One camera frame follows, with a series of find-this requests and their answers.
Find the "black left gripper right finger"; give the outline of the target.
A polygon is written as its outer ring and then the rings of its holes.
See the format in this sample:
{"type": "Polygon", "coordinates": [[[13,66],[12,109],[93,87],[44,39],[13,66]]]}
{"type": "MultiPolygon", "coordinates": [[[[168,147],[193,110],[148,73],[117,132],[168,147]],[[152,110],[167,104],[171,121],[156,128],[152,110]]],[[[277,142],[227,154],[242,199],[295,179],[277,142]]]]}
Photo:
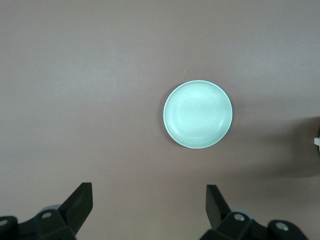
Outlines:
{"type": "Polygon", "coordinates": [[[307,240],[289,221],[272,220],[263,226],[245,213],[232,211],[217,185],[206,186],[205,210],[211,229],[202,240],[307,240]]]}

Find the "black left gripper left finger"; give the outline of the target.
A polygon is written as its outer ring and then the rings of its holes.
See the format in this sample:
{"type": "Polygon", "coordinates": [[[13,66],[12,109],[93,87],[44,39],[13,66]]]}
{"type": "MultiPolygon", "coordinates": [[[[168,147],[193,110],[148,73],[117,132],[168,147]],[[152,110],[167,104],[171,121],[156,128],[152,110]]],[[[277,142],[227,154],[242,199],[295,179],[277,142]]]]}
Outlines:
{"type": "Polygon", "coordinates": [[[93,209],[93,187],[83,182],[57,209],[42,210],[18,222],[15,216],[0,217],[2,240],[75,240],[93,209]]]}

